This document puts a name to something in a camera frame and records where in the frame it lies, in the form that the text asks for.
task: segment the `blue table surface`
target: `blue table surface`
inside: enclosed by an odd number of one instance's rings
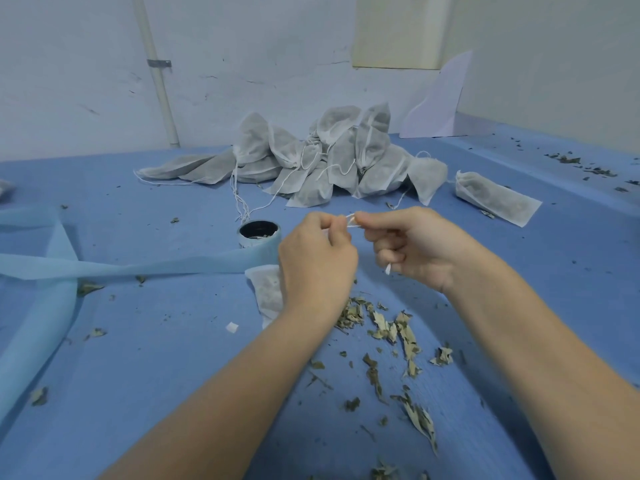
[[[629,382],[640,383],[640,187],[625,184],[640,169],[633,156],[510,127],[488,137],[392,139],[412,154],[427,150],[446,162],[450,179],[458,169],[478,171],[541,200],[524,228],[488,219],[457,199],[451,184],[438,190],[431,207],[505,259],[597,354]],[[527,151],[519,152],[514,139]],[[568,145],[574,157],[615,161],[619,176],[593,176],[597,183],[590,186],[591,180],[582,179],[592,174],[543,156],[566,152]],[[0,178],[14,182],[17,190],[2,208],[68,205],[61,215],[83,260],[131,264],[237,247],[237,214],[228,182],[158,187],[142,184],[132,174],[134,168],[156,166],[186,152],[4,162]],[[618,185],[629,192],[611,190]],[[250,184],[240,185],[240,193],[252,208],[270,198]],[[399,195],[356,200],[336,191],[322,210],[382,211],[385,202],[395,203]],[[412,205],[419,204],[409,192],[401,207]],[[274,220],[287,233],[309,210],[315,209],[286,208],[285,200],[277,198],[253,217]],[[180,222],[171,224],[174,217]],[[39,255],[48,232],[0,232],[0,252]],[[389,307],[384,312],[389,320],[400,310],[414,315],[412,327],[424,350],[416,362],[423,373],[403,379],[401,346],[368,336],[371,323],[349,335],[332,331],[315,359],[326,366],[316,373],[333,389],[317,381],[309,385],[308,372],[301,376],[246,478],[368,478],[377,457],[398,466],[404,479],[417,478],[423,470],[434,480],[552,477],[522,412],[452,307],[411,280],[384,275],[361,230],[353,230],[353,241],[360,252],[353,295],[381,301]],[[1,352],[28,309],[34,283],[0,280]],[[48,386],[49,402],[32,407],[25,396],[0,426],[3,479],[94,478],[261,331],[244,275],[151,278],[143,286],[133,278],[119,278],[103,284],[104,289],[78,300],[69,340],[31,386]],[[235,335],[225,330],[231,321],[239,325]],[[94,327],[108,334],[84,341]],[[429,364],[433,350],[445,342],[454,350],[454,364]],[[402,394],[406,384],[414,401],[427,407],[436,427],[438,457],[397,402],[387,406],[376,400],[365,377],[365,353],[380,363],[385,395]],[[344,411],[345,400],[355,396],[362,405],[355,412]],[[381,427],[384,415],[389,421]]]

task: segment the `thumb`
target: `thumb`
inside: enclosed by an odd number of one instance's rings
[[[393,210],[391,212],[356,212],[355,221],[364,229],[408,231],[416,220],[416,208]]]
[[[334,217],[329,227],[329,242],[332,246],[343,246],[351,243],[351,234],[347,232],[347,218]]]

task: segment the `blue non-woven fabric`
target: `blue non-woven fabric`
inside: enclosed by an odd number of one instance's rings
[[[71,325],[77,279],[144,274],[244,273],[278,262],[280,234],[245,249],[213,256],[115,266],[78,261],[58,213],[49,207],[0,212],[0,226],[53,227],[44,257],[0,254],[0,274],[37,280],[37,293],[20,329],[0,356],[0,421],[55,352]]]

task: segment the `metal bracket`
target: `metal bracket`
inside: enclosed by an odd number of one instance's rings
[[[171,67],[171,61],[155,61],[152,59],[147,59],[147,65],[149,67],[166,69],[167,67]]]

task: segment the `hand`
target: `hand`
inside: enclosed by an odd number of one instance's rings
[[[328,229],[328,238],[323,232]],[[349,298],[358,252],[347,219],[311,212],[278,248],[285,308],[334,325]]]
[[[484,249],[460,227],[424,207],[368,214],[355,221],[373,242],[380,267],[424,283],[441,293],[451,288],[456,267]]]

